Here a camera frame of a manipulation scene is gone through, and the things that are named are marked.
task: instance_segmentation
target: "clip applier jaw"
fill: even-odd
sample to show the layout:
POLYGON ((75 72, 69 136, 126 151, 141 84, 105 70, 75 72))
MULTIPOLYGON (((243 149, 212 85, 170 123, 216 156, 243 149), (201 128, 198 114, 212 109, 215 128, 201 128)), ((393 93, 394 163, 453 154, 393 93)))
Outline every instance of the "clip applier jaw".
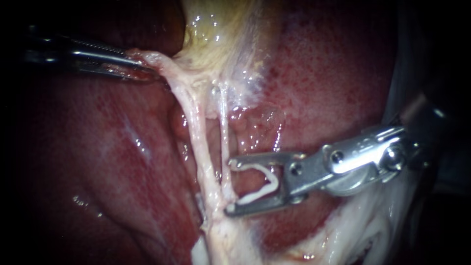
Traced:
POLYGON ((225 213, 236 217, 270 212, 301 203, 315 189, 345 197, 359 193, 370 183, 386 183, 406 162, 403 135, 401 126, 374 127, 348 140, 324 145, 310 156, 280 152, 231 158, 233 171, 258 169, 270 180, 273 176, 266 167, 277 165, 283 167, 283 175, 274 196, 255 200, 246 200, 245 196, 229 204, 225 213))

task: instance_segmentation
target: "surgical clip applier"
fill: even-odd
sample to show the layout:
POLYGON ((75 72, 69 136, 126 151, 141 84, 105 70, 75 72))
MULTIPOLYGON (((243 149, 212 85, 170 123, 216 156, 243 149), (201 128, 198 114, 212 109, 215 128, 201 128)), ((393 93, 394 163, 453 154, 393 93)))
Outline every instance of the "surgical clip applier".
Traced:
POLYGON ((368 184, 386 183, 402 169, 405 147, 401 126, 370 128, 351 139, 324 145, 317 153, 260 153, 233 157, 229 166, 242 171, 260 166, 282 166, 281 186, 274 196, 229 204, 228 216, 245 216, 301 203, 312 190, 334 196, 357 194, 368 184))

